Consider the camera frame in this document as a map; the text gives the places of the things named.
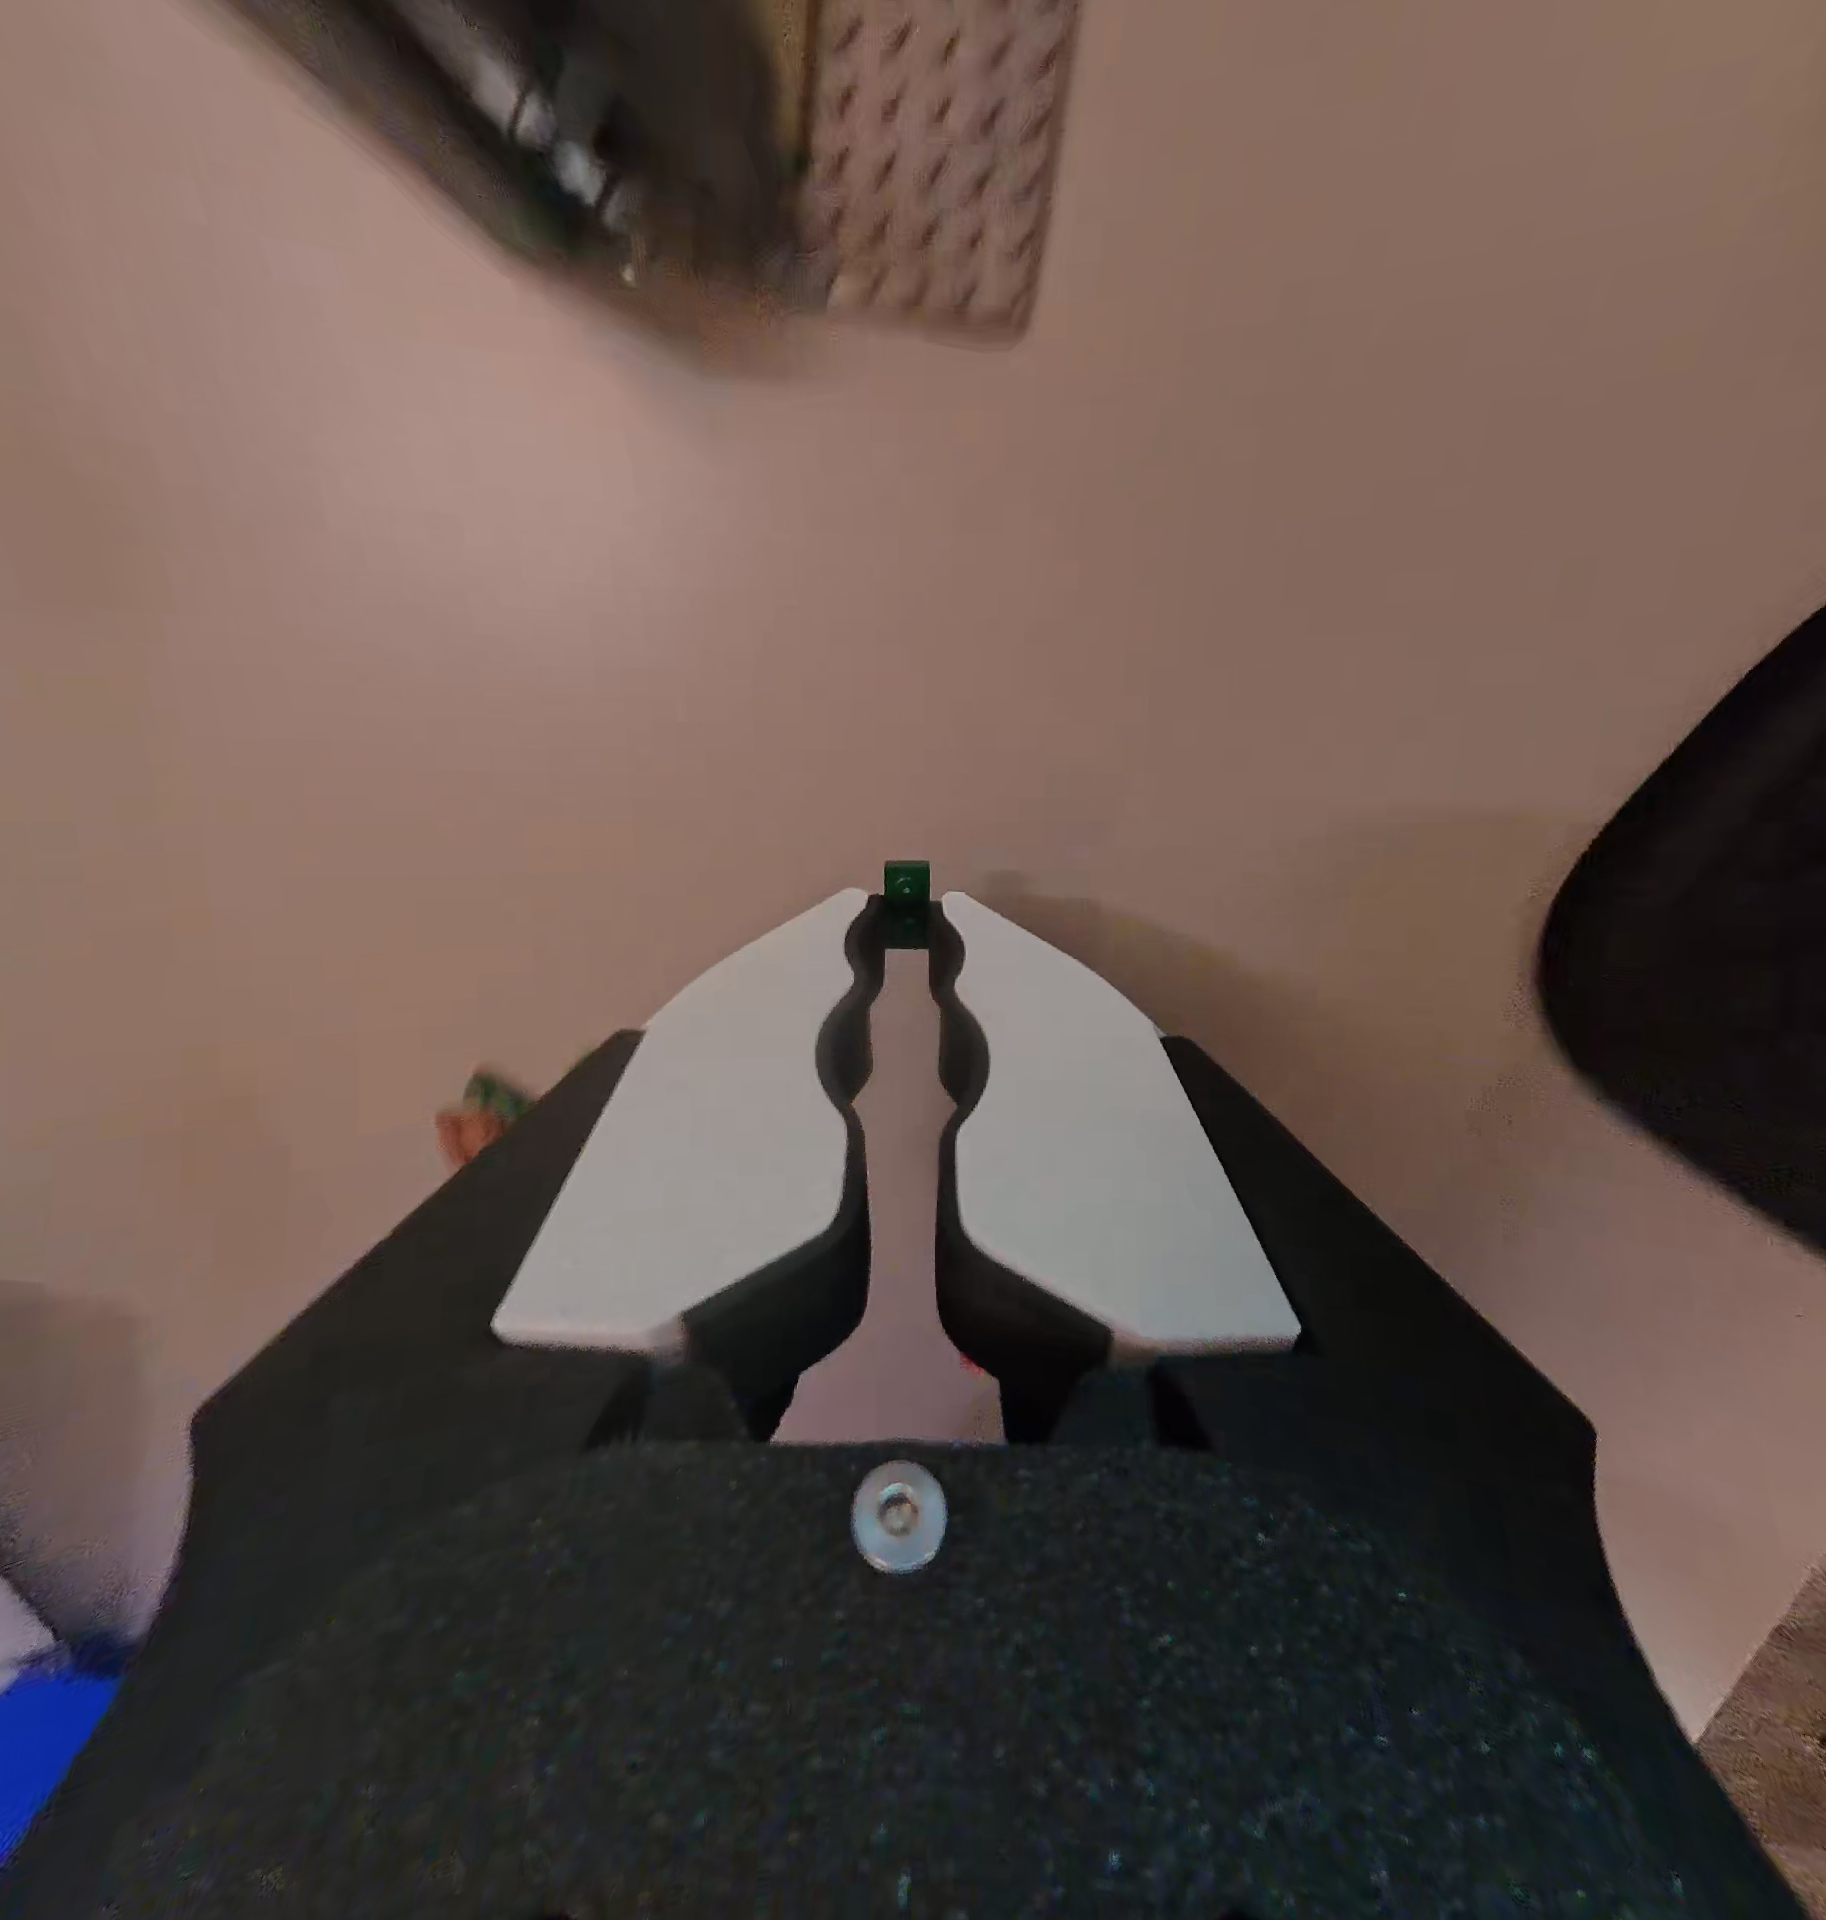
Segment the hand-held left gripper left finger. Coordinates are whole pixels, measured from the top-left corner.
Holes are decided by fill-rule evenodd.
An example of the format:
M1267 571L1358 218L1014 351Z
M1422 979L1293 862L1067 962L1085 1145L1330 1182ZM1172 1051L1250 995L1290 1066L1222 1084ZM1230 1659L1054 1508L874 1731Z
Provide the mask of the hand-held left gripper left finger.
M490 1330L704 1372L774 1440L868 1307L872 897L734 949L640 1029Z

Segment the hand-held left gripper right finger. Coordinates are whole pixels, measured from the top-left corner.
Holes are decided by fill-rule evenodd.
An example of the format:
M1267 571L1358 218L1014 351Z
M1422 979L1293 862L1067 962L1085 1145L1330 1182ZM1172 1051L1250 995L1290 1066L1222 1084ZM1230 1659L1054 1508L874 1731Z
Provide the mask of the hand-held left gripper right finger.
M932 996L936 1307L1006 1440L1047 1440L1096 1375L1293 1353L1300 1319L1157 1023L958 892L932 908Z

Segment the blue bin with bricks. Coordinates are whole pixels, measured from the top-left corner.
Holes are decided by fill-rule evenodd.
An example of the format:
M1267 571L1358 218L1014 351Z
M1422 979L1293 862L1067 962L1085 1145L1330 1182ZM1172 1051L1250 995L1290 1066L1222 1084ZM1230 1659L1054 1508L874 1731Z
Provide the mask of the blue bin with bricks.
M0 1862L110 1711L116 1672L39 1662L0 1692Z

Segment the grey and green brick model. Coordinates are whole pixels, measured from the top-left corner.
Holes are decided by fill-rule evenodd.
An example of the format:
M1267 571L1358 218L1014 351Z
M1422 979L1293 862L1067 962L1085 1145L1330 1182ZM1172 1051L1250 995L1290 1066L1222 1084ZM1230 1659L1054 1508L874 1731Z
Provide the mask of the grey and green brick model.
M1006 346L1079 5L235 2L502 252L694 357L817 317Z

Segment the grey desk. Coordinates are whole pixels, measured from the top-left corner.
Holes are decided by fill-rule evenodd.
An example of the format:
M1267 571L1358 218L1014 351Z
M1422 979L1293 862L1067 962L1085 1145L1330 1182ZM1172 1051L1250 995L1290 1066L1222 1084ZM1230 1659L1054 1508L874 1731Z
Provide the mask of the grey desk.
M1826 1263L1606 1115L1549 896L1826 601L1826 5L1093 5L1007 349L673 356L202 5L0 5L0 1563L887 858L1205 1043L1593 1418L1690 1734L1826 1551Z

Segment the black mesh office chair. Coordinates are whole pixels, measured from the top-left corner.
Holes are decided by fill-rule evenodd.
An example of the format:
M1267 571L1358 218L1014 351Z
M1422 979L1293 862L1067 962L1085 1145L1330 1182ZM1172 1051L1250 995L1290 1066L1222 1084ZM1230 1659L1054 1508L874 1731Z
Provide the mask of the black mesh office chair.
M1826 1259L1826 605L1596 832L1534 989L1607 1106Z

